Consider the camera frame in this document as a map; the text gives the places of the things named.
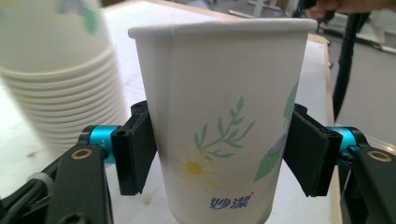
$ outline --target stack of paper cups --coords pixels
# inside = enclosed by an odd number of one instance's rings
[[[96,0],[1,4],[0,74],[50,149],[88,125],[123,124],[114,48]]]

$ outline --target yellow flower center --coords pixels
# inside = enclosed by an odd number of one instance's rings
[[[188,161],[186,168],[192,175],[199,175],[202,172],[202,166],[195,161]]]

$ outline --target white paper cup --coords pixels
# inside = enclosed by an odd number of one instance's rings
[[[1,8],[0,66],[54,72],[88,62],[109,44],[97,0],[11,1]]]
[[[178,222],[270,216],[307,32],[316,27],[282,19],[130,29]]]

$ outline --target table surface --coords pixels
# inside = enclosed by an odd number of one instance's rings
[[[142,24],[186,23],[236,19],[201,8],[159,0],[128,1],[104,9],[110,38],[116,46],[126,104],[146,100],[134,40],[129,28]],[[333,125],[331,86],[324,38],[310,35],[296,103],[323,125]],[[61,153],[44,147],[0,79],[0,195],[8,196],[26,178],[41,171]],[[106,168],[115,223],[177,223],[170,213],[158,157],[154,159],[144,193],[120,196],[114,165]],[[296,178],[282,163],[272,214],[266,223],[342,223],[338,175],[334,172],[327,197],[306,198]]]

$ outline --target green leaf illustration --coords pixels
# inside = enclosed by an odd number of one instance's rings
[[[242,122],[242,120],[244,120],[244,117],[240,118],[240,119],[235,119],[232,121],[232,125],[238,125]]]
[[[233,155],[235,155],[235,153],[220,153],[221,149],[215,150],[215,151],[211,151],[209,152],[211,155],[215,156],[215,157],[219,157],[219,158],[227,158],[227,157],[231,157]]]
[[[234,155],[234,153],[219,153],[218,150],[211,150],[210,148],[216,146],[217,144],[227,144],[230,147],[235,148],[242,148],[243,146],[239,145],[237,142],[242,140],[253,127],[255,121],[251,122],[247,128],[243,131],[243,133],[238,136],[240,129],[236,126],[239,125],[243,120],[244,117],[239,118],[239,114],[241,113],[242,107],[244,106],[244,99],[243,97],[239,98],[238,104],[236,105],[235,109],[230,109],[231,120],[227,124],[223,123],[222,117],[218,119],[218,131],[219,137],[211,142],[206,142],[205,137],[207,134],[208,124],[204,125],[204,128],[201,131],[201,136],[195,133],[194,142],[197,146],[199,151],[207,150],[210,153],[210,156],[206,156],[206,158],[211,161],[213,160],[212,157],[219,157],[219,158],[227,158]]]
[[[294,101],[296,99],[296,94],[298,89],[298,82],[299,80],[297,80],[296,84],[294,84],[294,87],[289,94],[288,101],[286,102],[285,111],[283,112],[283,117],[285,119],[291,119],[291,116],[293,114]]]
[[[201,132],[201,142],[203,143],[206,138],[206,133],[207,133],[207,123],[205,124],[204,128],[202,129]]]
[[[276,153],[275,155],[270,155],[269,152],[265,154],[264,158],[262,158],[262,161],[260,162],[259,169],[256,173],[256,177],[254,178],[254,182],[266,177],[268,174],[271,173],[271,171],[274,169],[277,162],[279,161],[281,154],[282,153],[280,152]]]
[[[241,97],[241,98],[239,98],[238,105],[236,106],[236,109],[241,110],[243,106],[244,106],[244,98]]]
[[[233,109],[230,110],[230,114],[231,114],[231,116],[232,116],[233,118],[236,117],[236,113],[235,113],[235,111],[234,111]]]
[[[233,140],[233,138],[238,134],[239,130],[233,131],[227,138],[227,140]]]
[[[88,33],[93,35],[98,28],[98,20],[94,11],[85,9],[84,11],[84,25]]]
[[[194,136],[194,142],[198,148],[201,146],[201,143],[199,142],[199,138],[198,138],[198,133],[196,133]]]
[[[219,129],[219,134],[224,135],[224,128],[222,126],[221,118],[219,118],[219,121],[218,121],[218,129]]]
[[[242,146],[236,144],[235,142],[232,142],[232,141],[224,141],[224,142],[227,143],[228,145],[232,146],[232,147],[242,148]]]

